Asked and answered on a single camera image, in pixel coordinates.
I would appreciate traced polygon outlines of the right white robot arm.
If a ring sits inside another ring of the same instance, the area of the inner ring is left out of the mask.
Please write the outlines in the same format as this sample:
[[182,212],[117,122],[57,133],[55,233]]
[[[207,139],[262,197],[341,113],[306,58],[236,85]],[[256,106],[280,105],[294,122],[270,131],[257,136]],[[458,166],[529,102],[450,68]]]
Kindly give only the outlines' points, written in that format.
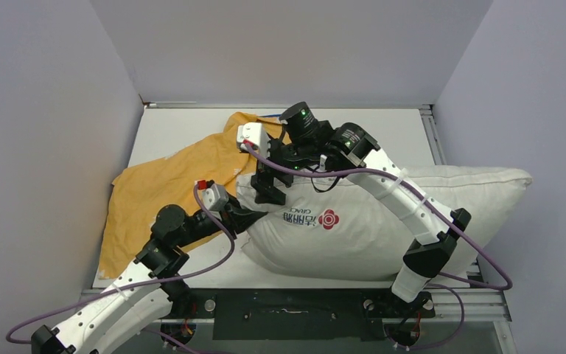
[[237,130],[237,147],[258,160],[251,186],[258,204],[282,205],[286,195],[274,184],[291,187],[296,176],[348,179],[364,189],[404,223],[413,241],[389,288],[388,309],[404,316],[425,303],[420,293],[451,258],[472,216],[431,198],[398,168],[377,140],[359,125],[334,128],[317,120],[306,102],[279,117],[282,132],[272,137],[262,124]]

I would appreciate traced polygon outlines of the white pillow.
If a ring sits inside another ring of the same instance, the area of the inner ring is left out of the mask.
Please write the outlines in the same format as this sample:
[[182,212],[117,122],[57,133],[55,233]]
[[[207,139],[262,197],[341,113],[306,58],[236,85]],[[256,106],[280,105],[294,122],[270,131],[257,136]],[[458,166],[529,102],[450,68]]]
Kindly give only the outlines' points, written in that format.
[[[411,167],[410,178],[450,209],[466,209],[466,234],[485,246],[532,182],[505,167]],[[393,277],[413,235],[371,194],[347,180],[295,177],[284,205],[258,204],[247,174],[237,177],[240,204],[263,217],[248,229],[247,256],[277,274],[331,280]]]

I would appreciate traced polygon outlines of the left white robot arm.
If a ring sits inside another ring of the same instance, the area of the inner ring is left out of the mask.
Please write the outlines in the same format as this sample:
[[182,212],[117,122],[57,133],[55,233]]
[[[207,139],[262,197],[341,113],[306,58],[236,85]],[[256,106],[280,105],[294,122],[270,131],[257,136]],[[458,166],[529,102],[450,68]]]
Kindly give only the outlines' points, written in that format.
[[162,207],[150,239],[127,268],[73,316],[38,328],[32,353],[112,353],[151,322],[183,316],[190,288],[179,274],[189,259],[182,247],[224,230],[235,238],[265,215],[235,198],[213,213],[199,209],[189,215],[175,204]]

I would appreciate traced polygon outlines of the yellow and blue pillowcase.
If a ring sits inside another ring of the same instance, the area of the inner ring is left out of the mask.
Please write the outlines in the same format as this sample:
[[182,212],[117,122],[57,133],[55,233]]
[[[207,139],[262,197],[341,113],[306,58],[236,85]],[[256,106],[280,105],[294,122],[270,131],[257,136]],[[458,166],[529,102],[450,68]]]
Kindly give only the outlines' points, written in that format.
[[234,195],[238,175],[253,173],[256,160],[240,153],[240,125],[259,122],[281,133],[275,117],[225,109],[148,109],[141,119],[130,163],[112,182],[97,277],[117,277],[150,236],[160,208],[198,210],[192,186],[214,180]]

